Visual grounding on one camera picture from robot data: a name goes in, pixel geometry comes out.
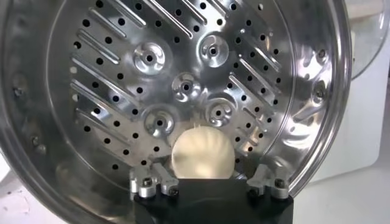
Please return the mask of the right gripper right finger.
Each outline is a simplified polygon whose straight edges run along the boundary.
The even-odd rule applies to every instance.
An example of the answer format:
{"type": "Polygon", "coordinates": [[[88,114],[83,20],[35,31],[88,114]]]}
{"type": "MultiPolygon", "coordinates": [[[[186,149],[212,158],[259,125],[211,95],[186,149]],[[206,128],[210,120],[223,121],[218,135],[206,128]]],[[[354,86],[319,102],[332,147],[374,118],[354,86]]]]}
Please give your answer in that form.
{"type": "Polygon", "coordinates": [[[265,164],[260,164],[246,183],[258,196],[263,196],[269,191],[271,196],[278,200],[289,197],[288,172],[284,167],[271,169],[265,164]]]}

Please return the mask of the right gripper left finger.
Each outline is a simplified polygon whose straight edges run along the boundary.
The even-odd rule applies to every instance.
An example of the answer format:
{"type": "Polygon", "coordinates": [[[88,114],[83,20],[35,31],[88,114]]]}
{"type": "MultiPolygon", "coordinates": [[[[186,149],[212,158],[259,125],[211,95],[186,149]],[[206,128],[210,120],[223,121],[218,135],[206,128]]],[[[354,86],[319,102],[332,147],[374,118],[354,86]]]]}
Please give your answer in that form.
{"type": "Polygon", "coordinates": [[[129,173],[130,198],[153,198],[157,194],[176,197],[179,194],[179,180],[161,163],[149,167],[136,166],[129,173]]]}

